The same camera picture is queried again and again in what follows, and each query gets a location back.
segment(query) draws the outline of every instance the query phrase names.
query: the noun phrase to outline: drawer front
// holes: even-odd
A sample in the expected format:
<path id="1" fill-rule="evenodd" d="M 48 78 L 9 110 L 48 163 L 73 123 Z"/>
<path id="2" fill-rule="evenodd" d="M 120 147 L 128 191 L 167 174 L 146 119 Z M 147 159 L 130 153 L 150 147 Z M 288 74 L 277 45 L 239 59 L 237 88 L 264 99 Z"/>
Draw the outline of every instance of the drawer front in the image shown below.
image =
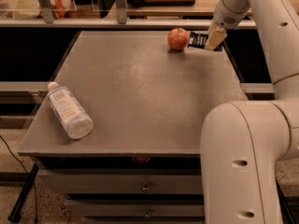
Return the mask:
<path id="1" fill-rule="evenodd" d="M 83 217 L 82 224 L 205 224 L 203 217 L 171 217 L 171 218 L 111 218 Z"/>
<path id="2" fill-rule="evenodd" d="M 200 175 L 101 174 L 95 171 L 40 170 L 39 177 L 56 193 L 202 194 Z"/>
<path id="3" fill-rule="evenodd" d="M 65 206 L 77 217 L 139 217 L 150 220 L 156 217 L 203 217 L 201 201 L 74 201 Z"/>

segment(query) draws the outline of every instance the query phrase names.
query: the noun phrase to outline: floor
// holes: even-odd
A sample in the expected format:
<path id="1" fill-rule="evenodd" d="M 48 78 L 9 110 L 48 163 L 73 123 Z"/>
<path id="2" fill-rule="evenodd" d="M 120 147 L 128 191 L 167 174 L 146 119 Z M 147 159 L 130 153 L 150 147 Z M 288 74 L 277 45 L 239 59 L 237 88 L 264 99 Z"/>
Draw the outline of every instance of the floor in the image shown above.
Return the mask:
<path id="1" fill-rule="evenodd" d="M 33 162 L 26 157 L 20 157 L 17 150 L 21 145 L 21 138 L 25 134 L 23 129 L 0 129 L 0 134 L 6 140 L 12 152 L 21 160 L 28 171 L 31 170 Z M 23 172 L 21 165 L 8 152 L 7 146 L 0 140 L 0 172 Z M 278 182 L 288 199 L 299 197 L 299 159 L 291 161 L 280 161 L 277 164 Z M 0 223 L 10 224 L 7 220 L 15 202 L 21 192 L 21 187 L 0 183 Z M 36 196 L 35 189 L 31 189 L 21 210 L 21 224 L 33 224 L 37 217 L 39 224 L 78 224 L 80 218 L 73 217 L 64 206 L 64 196 L 51 192 L 37 177 Z M 298 208 L 293 209 L 297 216 Z"/>
<path id="2" fill-rule="evenodd" d="M 21 144 L 21 138 L 25 130 L 1 129 L 0 134 L 7 141 L 12 152 L 21 160 L 27 171 L 30 172 L 33 162 L 26 157 L 17 155 Z M 21 165 L 12 158 L 4 142 L 0 141 L 0 172 L 24 172 Z M 0 223 L 10 224 L 7 217 L 11 214 L 13 206 L 17 201 L 21 187 L 0 186 Z M 66 224 L 80 223 L 80 218 L 73 217 L 64 206 L 64 196 L 51 192 L 37 177 L 37 217 L 38 224 Z M 21 210 L 21 224 L 34 224 L 36 218 L 35 189 L 31 189 Z"/>

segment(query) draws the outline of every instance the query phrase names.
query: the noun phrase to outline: plastic bottle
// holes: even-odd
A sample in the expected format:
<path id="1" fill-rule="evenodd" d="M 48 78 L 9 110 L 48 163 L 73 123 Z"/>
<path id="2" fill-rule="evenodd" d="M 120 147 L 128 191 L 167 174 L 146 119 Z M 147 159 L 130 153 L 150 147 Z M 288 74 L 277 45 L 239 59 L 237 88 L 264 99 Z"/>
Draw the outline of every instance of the plastic bottle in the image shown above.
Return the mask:
<path id="1" fill-rule="evenodd" d="M 93 129 L 93 121 L 71 91 L 56 82 L 48 85 L 47 99 L 68 136 L 80 139 Z"/>

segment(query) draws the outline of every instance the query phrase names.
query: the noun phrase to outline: apple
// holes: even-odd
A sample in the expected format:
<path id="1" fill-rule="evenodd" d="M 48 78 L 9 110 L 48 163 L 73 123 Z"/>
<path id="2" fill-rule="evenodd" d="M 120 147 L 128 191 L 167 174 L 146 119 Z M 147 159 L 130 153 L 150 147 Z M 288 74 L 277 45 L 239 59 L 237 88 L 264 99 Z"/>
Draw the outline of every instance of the apple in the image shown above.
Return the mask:
<path id="1" fill-rule="evenodd" d="M 148 158 L 148 157 L 132 157 L 132 160 L 134 162 L 144 164 L 144 163 L 147 163 L 150 160 L 150 158 Z"/>
<path id="2" fill-rule="evenodd" d="M 175 51 L 182 51 L 189 41 L 189 34 L 183 28 L 174 28 L 168 33 L 168 44 Z"/>

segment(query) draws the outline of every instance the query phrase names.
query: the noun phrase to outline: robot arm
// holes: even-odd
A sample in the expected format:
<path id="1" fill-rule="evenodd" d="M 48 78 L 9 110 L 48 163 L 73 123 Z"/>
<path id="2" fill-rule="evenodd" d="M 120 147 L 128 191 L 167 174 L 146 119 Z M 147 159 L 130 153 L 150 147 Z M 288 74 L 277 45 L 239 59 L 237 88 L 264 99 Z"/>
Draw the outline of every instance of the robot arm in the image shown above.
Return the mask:
<path id="1" fill-rule="evenodd" d="M 207 115 L 200 141 L 206 224 L 282 224 L 275 164 L 299 158 L 299 17 L 289 0 L 220 0 L 206 49 L 249 8 L 276 100 L 231 102 Z"/>

